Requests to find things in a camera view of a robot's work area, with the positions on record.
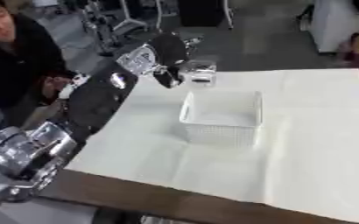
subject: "robotic hand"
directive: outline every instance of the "robotic hand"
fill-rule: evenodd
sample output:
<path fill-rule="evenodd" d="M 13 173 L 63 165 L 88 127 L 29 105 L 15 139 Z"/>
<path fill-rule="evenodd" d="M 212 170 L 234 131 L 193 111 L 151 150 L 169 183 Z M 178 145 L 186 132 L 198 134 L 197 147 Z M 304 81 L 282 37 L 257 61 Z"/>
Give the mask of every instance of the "robotic hand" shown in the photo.
<path fill-rule="evenodd" d="M 37 129 L 0 130 L 0 204 L 23 202 L 49 185 L 117 112 L 139 76 L 153 75 L 166 88 L 182 81 L 178 66 L 199 38 L 162 34 L 120 57 L 110 73 L 74 77 L 61 93 L 61 110 Z"/>

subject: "desk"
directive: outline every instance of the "desk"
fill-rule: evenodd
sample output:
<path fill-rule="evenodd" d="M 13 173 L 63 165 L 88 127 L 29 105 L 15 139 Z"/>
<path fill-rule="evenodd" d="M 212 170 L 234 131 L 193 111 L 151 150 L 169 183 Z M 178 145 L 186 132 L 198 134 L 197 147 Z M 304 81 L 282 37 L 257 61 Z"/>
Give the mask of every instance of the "desk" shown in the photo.
<path fill-rule="evenodd" d="M 64 170 L 42 197 L 199 223 L 343 223 L 261 204 L 69 170 Z"/>

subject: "table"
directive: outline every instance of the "table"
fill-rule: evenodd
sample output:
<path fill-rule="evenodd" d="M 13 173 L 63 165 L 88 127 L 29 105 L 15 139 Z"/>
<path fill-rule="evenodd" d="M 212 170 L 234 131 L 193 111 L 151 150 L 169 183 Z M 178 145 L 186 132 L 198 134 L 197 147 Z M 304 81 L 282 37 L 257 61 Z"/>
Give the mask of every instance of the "table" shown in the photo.
<path fill-rule="evenodd" d="M 342 223 L 261 204 L 64 170 L 42 197 L 199 223 Z"/>

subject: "metallic robot arm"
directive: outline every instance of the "metallic robot arm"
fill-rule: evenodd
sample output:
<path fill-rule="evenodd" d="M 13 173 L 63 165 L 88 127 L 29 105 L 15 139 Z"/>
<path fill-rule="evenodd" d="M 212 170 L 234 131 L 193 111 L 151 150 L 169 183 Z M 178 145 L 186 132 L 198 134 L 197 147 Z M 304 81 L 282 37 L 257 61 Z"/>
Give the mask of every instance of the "metallic robot arm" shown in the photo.
<path fill-rule="evenodd" d="M 61 110 L 35 130 L 0 130 L 0 204 L 23 202 L 49 185 L 122 106 L 139 76 L 178 86 L 178 66 L 199 42 L 162 34 L 120 57 L 110 73 L 76 76 L 60 94 Z"/>

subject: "white table covering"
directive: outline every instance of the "white table covering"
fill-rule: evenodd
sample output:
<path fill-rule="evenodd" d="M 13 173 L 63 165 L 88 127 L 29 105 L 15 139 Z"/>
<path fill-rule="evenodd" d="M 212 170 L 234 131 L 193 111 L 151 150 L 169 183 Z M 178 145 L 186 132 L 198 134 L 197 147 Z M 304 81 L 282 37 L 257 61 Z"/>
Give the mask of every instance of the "white table covering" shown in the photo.
<path fill-rule="evenodd" d="M 189 87 L 146 78 L 67 169 L 359 222 L 359 70 L 219 73 L 215 88 L 263 93 L 254 149 L 189 144 Z"/>

